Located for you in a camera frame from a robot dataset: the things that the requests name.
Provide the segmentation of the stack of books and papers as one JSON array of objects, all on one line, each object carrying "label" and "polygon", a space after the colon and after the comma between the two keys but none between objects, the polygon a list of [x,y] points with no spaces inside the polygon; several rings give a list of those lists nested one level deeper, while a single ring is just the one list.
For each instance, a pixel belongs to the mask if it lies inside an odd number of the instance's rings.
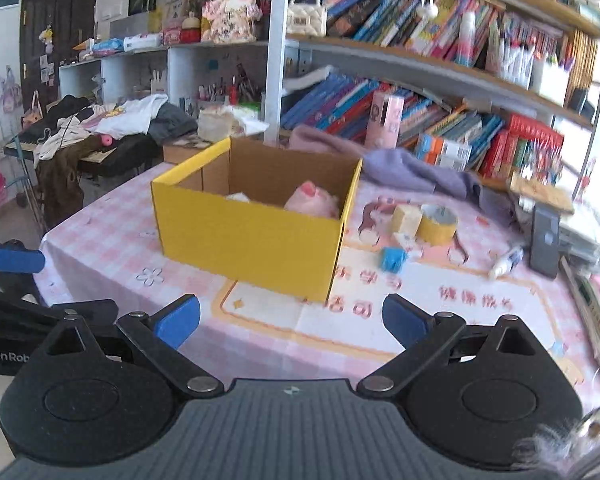
[{"label": "stack of books and papers", "polygon": [[[534,205],[539,203],[513,193],[509,197],[526,243],[529,263],[532,212]],[[596,214],[582,205],[574,208],[574,214],[556,211],[560,217],[557,276],[567,283],[593,359],[600,367],[600,238],[592,231],[598,226]]]}]

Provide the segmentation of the white quilted handbag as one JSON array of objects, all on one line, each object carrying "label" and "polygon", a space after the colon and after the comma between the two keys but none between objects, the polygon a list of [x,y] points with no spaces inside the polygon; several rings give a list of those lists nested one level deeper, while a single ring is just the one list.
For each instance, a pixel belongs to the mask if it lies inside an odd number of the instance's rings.
[{"label": "white quilted handbag", "polygon": [[298,2],[289,0],[286,14],[286,33],[325,37],[327,32],[327,9],[322,0]]}]

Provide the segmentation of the yellow cardboard box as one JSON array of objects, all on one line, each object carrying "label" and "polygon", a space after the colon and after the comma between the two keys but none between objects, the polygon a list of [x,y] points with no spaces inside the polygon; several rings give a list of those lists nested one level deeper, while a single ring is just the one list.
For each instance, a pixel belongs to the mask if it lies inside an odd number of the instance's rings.
[{"label": "yellow cardboard box", "polygon": [[[361,170],[358,157],[225,139],[152,180],[163,253],[235,281],[324,302]],[[337,219],[284,209],[306,181],[336,197]],[[225,198],[234,193],[250,202]]]}]

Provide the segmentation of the pile of clothes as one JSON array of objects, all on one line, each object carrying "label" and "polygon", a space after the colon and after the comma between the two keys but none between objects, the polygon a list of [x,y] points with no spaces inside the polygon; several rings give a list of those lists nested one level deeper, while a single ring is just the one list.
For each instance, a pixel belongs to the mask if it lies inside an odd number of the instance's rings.
[{"label": "pile of clothes", "polygon": [[43,221],[58,226],[84,205],[83,177],[117,179],[143,170],[163,145],[197,131],[197,121],[163,93],[121,104],[66,96],[6,145],[33,164]]}]

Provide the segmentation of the pink plush pig toy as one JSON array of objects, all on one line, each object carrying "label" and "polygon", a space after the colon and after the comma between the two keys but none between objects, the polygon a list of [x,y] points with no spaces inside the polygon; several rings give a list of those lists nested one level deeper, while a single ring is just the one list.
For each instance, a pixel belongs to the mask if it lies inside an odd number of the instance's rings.
[{"label": "pink plush pig toy", "polygon": [[338,200],[312,181],[303,182],[286,201],[285,210],[317,218],[337,219]]}]

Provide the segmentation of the yellow tape roll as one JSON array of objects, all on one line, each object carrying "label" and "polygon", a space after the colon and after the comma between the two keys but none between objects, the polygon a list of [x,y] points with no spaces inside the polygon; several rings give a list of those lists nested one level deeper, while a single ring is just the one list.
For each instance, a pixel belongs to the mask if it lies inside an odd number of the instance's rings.
[{"label": "yellow tape roll", "polygon": [[416,237],[430,246],[449,245],[457,231],[458,218],[445,206],[423,204]]}]

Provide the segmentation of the purple cloth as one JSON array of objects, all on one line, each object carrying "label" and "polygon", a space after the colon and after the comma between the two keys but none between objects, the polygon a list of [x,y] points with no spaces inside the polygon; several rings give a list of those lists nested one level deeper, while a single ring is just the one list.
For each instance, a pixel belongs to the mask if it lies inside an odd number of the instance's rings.
[{"label": "purple cloth", "polygon": [[358,157],[363,162],[364,177],[376,184],[416,193],[440,193],[472,203],[488,218],[506,228],[515,221],[514,206],[505,195],[486,188],[469,172],[427,164],[404,148],[368,150],[360,144],[307,125],[291,131],[288,148]]}]

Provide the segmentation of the white staples box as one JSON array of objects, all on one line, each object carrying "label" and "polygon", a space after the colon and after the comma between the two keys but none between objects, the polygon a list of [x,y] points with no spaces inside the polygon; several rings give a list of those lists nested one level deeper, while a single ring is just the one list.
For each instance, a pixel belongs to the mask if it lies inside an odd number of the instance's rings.
[{"label": "white staples box", "polygon": [[395,232],[392,234],[392,241],[396,246],[402,248],[410,260],[419,260],[422,258],[422,246],[418,240],[408,236],[405,233]]}]

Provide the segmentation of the pink cylindrical device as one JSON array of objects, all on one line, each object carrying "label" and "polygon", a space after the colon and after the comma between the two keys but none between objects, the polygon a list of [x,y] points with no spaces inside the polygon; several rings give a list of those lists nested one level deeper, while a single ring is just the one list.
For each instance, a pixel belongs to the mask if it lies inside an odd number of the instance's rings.
[{"label": "pink cylindrical device", "polygon": [[403,96],[380,91],[374,92],[364,139],[364,146],[368,150],[396,147],[403,107]]}]

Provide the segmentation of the blue white spray bottle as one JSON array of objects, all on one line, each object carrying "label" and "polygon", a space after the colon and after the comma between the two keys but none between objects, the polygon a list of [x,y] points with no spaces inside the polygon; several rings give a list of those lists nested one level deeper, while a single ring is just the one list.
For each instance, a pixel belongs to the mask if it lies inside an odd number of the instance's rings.
[{"label": "blue white spray bottle", "polygon": [[488,273],[490,280],[498,280],[512,272],[524,260],[524,246],[514,246],[493,263]]}]

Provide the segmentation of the blue cloth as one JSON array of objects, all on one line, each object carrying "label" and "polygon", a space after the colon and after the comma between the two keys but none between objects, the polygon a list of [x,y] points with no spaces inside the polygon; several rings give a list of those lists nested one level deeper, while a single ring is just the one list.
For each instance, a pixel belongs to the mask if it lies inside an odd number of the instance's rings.
[{"label": "blue cloth", "polygon": [[401,247],[384,247],[380,253],[380,268],[384,272],[398,274],[407,260],[407,253]]}]

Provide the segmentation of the white pen holder box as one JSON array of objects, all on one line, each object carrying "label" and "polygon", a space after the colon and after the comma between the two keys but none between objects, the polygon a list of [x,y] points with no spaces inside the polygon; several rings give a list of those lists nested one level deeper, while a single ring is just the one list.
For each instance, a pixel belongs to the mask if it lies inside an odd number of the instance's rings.
[{"label": "white pen holder box", "polygon": [[533,61],[529,90],[543,99],[563,106],[569,78],[570,71],[558,63],[536,58]]}]

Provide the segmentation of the white wall charger plug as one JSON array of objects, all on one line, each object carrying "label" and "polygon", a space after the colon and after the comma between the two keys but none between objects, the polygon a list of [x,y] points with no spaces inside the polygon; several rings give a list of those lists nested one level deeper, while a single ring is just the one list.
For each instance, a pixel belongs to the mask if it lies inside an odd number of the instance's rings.
[{"label": "white wall charger plug", "polygon": [[230,194],[225,196],[225,198],[227,200],[236,200],[236,202],[242,202],[242,203],[249,203],[250,199],[249,197],[244,194],[244,193],[234,193],[234,194]]}]

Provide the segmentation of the cream cube eraser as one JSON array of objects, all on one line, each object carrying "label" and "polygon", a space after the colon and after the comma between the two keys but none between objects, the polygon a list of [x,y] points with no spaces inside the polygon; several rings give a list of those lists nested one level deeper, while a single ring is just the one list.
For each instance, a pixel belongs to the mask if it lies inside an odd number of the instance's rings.
[{"label": "cream cube eraser", "polygon": [[390,231],[415,237],[422,221],[422,210],[411,204],[400,204],[394,208]]}]

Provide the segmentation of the white bookshelf frame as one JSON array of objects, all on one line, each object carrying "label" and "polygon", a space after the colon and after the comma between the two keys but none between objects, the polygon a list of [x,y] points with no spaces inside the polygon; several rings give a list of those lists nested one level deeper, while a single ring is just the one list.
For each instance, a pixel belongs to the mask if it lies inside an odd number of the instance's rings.
[{"label": "white bookshelf frame", "polygon": [[[564,32],[580,32],[600,40],[600,27],[578,15],[573,8],[554,0],[498,0],[513,10],[542,21]],[[588,132],[588,145],[581,154],[581,168],[573,170],[581,182],[591,159],[598,120],[592,122],[567,107],[557,105],[498,79],[483,70],[456,65],[437,58],[426,58],[394,47],[374,47],[349,39],[328,39],[286,35],[288,0],[272,0],[270,28],[268,29],[268,57],[266,58],[265,90],[262,101],[264,120],[270,124],[264,140],[278,141],[280,116],[283,108],[283,83],[286,70],[286,49],[297,51],[298,58],[330,63],[340,70],[365,77],[375,77],[396,84],[409,84],[436,96],[467,96],[489,101],[506,110],[535,110],[536,114],[560,118]]]}]

